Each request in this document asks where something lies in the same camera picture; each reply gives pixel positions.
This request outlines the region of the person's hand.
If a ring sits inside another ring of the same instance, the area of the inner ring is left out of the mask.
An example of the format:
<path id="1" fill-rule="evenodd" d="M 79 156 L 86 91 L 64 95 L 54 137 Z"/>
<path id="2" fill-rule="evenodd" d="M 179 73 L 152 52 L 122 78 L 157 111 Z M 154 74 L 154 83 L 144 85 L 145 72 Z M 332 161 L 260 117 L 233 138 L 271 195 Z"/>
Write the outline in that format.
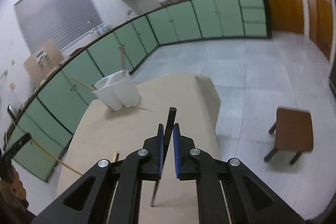
<path id="1" fill-rule="evenodd" d="M 15 215 L 30 213 L 27 210 L 27 192 L 17 170 L 11 166 L 11 180 L 1 179 L 1 213 Z"/>

